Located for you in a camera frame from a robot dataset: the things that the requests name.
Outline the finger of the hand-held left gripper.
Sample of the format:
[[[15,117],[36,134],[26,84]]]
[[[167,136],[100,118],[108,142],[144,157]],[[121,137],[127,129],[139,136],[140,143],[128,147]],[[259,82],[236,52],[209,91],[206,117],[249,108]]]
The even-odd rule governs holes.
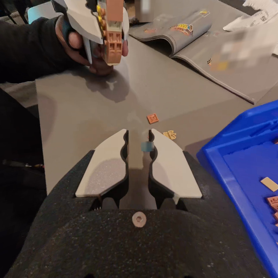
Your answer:
[[[103,44],[96,13],[97,1],[52,0],[52,5],[82,36],[87,60],[92,63],[93,48]]]
[[[129,16],[127,9],[123,7],[123,21],[121,23],[122,40],[127,41],[129,34]]]

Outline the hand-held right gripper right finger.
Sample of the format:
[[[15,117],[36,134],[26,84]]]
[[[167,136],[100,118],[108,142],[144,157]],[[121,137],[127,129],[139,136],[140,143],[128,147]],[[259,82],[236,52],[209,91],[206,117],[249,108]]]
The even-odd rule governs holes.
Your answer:
[[[174,199],[200,199],[202,193],[187,162],[183,150],[156,129],[150,130],[154,144],[154,158],[150,177]]]

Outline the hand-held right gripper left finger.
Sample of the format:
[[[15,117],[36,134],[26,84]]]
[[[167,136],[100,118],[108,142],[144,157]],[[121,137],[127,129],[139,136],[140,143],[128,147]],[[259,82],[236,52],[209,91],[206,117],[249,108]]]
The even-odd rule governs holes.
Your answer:
[[[76,197],[101,197],[128,177],[128,135],[122,129],[94,149]]]

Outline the brown lego assembly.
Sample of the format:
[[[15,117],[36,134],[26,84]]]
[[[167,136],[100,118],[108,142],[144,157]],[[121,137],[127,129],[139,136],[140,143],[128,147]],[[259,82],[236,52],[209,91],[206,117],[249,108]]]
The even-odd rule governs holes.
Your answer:
[[[108,66],[120,63],[124,38],[125,6],[123,0],[98,0],[97,19],[103,38],[103,58]]]

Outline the person's left forearm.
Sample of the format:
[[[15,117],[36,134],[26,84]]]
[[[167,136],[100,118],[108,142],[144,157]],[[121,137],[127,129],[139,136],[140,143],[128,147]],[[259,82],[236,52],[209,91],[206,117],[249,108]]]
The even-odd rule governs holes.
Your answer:
[[[39,18],[21,26],[1,21],[1,83],[34,81],[66,68],[69,60],[55,32],[57,20]]]

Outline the tan flat lego tile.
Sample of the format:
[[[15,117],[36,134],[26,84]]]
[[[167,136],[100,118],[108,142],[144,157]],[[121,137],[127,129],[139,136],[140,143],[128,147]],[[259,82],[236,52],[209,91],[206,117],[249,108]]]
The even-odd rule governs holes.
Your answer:
[[[278,190],[278,184],[269,177],[261,179],[260,182],[273,192]]]

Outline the person's left hand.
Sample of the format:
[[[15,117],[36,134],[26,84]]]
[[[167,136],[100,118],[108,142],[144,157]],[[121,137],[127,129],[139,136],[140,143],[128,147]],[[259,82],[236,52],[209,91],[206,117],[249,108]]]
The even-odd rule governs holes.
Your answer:
[[[90,63],[87,58],[84,58],[80,51],[83,48],[83,38],[82,36],[74,31],[69,33],[68,42],[71,47],[66,43],[64,39],[62,30],[66,26],[66,20],[64,16],[61,15],[58,17],[55,25],[55,32],[60,44],[63,46],[65,53],[73,59],[75,62],[89,67],[90,72],[96,74],[98,76],[106,76],[109,75],[113,71],[113,66],[109,66],[103,60],[104,52],[103,46],[97,45],[94,49],[94,57],[92,57],[92,63]]]

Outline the blue plastic bin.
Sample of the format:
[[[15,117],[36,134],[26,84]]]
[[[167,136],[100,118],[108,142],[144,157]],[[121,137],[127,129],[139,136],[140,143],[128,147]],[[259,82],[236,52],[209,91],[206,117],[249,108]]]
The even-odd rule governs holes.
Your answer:
[[[267,198],[277,196],[261,181],[277,184],[278,100],[237,116],[196,154],[222,186],[271,277],[278,275],[277,220]]]

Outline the grey instruction booklet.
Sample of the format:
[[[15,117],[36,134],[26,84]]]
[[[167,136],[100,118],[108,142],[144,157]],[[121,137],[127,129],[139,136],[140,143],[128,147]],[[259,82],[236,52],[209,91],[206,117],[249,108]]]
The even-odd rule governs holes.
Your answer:
[[[130,35],[141,42],[170,45],[169,58],[183,61],[207,79],[255,104],[277,85],[274,23],[249,31],[213,28],[213,13],[197,9],[186,16],[161,14],[151,23],[133,27]]]

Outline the white crumpled plastic bag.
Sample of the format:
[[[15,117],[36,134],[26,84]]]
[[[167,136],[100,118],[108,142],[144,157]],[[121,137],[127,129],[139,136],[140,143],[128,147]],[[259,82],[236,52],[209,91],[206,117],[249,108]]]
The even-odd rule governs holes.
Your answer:
[[[245,1],[243,6],[258,12],[238,17],[223,27],[227,40],[221,46],[221,54],[231,61],[277,56],[277,2]]]

